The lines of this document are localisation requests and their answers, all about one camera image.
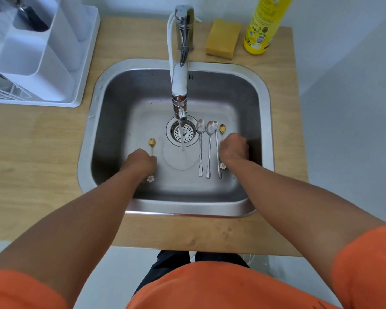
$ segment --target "forearm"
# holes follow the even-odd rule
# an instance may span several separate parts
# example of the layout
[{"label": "forearm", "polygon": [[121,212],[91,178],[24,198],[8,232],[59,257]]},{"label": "forearm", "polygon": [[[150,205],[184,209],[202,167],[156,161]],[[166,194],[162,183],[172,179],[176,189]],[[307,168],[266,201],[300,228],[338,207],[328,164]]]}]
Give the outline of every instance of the forearm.
[{"label": "forearm", "polygon": [[331,286],[334,256],[367,230],[386,223],[320,187],[248,160],[228,164],[254,206],[305,256]]},{"label": "forearm", "polygon": [[0,254],[0,269],[35,277],[72,307],[112,244],[138,183],[133,173],[119,172],[52,212]]}]

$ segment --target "faucet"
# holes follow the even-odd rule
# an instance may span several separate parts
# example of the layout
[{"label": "faucet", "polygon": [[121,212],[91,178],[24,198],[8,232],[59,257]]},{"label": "faucet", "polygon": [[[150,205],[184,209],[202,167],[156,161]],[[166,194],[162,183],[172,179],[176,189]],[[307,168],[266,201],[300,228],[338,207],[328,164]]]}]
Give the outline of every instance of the faucet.
[{"label": "faucet", "polygon": [[173,68],[172,101],[175,116],[181,125],[187,119],[187,79],[188,55],[194,49],[193,23],[194,9],[190,5],[178,5],[175,8],[177,50],[180,52],[180,62]]}]

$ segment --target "dish soap bottle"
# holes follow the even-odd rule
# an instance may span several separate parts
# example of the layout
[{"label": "dish soap bottle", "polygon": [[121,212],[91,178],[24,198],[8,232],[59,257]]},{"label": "dish soap bottle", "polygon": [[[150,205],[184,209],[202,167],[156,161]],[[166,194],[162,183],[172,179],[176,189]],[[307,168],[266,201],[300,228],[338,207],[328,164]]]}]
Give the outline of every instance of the dish soap bottle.
[{"label": "dish soap bottle", "polygon": [[251,54],[264,53],[280,26],[292,0],[259,0],[244,37],[244,48]]}]

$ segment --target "black pants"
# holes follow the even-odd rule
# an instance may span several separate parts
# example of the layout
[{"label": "black pants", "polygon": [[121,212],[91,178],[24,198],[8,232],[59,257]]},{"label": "black pants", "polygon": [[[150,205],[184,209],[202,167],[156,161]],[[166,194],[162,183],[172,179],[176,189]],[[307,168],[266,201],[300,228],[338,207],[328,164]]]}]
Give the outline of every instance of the black pants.
[{"label": "black pants", "polygon": [[[195,256],[196,261],[224,261],[234,263],[236,265],[249,268],[247,263],[244,262],[242,257],[238,254],[226,254],[226,253],[201,253],[197,252]],[[139,287],[134,293],[137,293],[143,286],[160,279],[163,275],[177,269],[181,266],[190,263],[190,255],[187,251],[178,250],[162,250],[157,255],[157,262],[151,266],[150,271],[144,277]]]}]

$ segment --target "stainless steel sink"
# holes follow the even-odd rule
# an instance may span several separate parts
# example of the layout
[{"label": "stainless steel sink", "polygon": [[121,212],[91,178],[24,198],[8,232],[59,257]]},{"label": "stainless steel sink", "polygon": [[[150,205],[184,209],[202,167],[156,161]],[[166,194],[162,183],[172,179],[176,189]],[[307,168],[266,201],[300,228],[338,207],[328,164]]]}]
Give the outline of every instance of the stainless steel sink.
[{"label": "stainless steel sink", "polygon": [[[211,178],[199,177],[198,119],[225,124],[226,134],[249,140],[250,159],[274,170],[270,98],[260,77],[232,64],[189,63],[185,151],[174,118],[169,62],[131,59],[109,67],[98,79],[87,120],[77,176],[83,192],[103,183],[137,148],[158,158],[153,183],[139,185],[128,213],[241,217],[254,211],[246,192],[227,169],[217,174],[216,138]],[[209,136],[203,134],[206,171]]]}]

